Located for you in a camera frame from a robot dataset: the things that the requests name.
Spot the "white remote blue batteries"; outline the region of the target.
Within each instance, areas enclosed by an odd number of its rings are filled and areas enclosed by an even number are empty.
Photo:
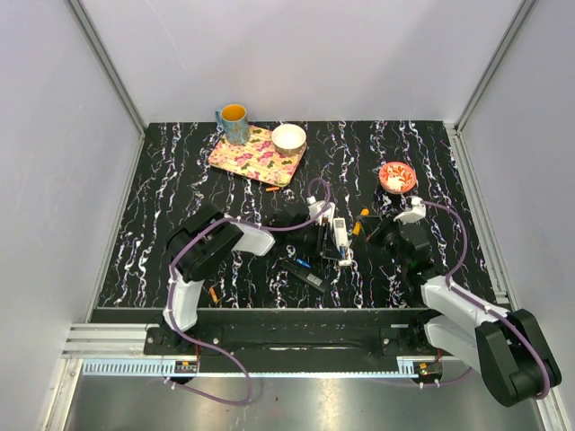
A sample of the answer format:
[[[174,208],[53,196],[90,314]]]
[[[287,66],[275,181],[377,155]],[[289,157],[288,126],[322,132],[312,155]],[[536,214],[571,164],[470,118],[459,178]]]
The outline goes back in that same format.
[[[345,219],[342,217],[335,217],[332,220],[333,241],[340,248],[341,245],[348,247],[348,256],[346,259],[341,257],[338,260],[338,265],[341,267],[348,267],[351,265],[351,256],[349,250],[349,236]]]

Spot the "black remote orange batteries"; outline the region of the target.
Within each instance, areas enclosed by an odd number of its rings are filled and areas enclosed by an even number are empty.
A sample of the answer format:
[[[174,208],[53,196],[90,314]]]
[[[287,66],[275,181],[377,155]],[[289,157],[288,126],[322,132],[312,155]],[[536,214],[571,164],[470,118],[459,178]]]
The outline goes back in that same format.
[[[329,284],[315,275],[310,268],[289,259],[282,259],[279,264],[283,269],[286,269],[290,274],[308,284],[317,292],[324,294],[328,290]]]

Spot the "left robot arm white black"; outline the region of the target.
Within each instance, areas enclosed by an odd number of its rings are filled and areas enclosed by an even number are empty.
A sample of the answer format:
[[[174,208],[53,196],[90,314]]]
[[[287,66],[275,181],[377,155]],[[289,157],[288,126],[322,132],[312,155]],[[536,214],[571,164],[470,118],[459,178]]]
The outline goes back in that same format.
[[[184,355],[194,345],[191,330],[198,320],[199,296],[206,279],[213,277],[228,255],[234,251],[262,257],[279,239],[299,233],[332,215],[335,205],[329,201],[308,199],[300,218],[278,218],[264,226],[224,214],[207,203],[177,228],[166,249],[171,256],[170,288],[163,311],[169,328],[163,343],[175,355]]]

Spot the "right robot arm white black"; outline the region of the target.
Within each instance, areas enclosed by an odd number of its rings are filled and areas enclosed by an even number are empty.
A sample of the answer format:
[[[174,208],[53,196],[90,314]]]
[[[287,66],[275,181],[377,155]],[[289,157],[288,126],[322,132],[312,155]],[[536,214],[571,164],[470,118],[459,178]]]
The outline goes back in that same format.
[[[441,349],[457,357],[505,407],[542,399],[562,382],[536,317],[489,303],[447,278],[430,257],[421,225],[382,215],[361,215],[358,223],[367,242],[382,247],[400,266],[406,303],[423,310],[408,332],[413,352],[427,356]]]

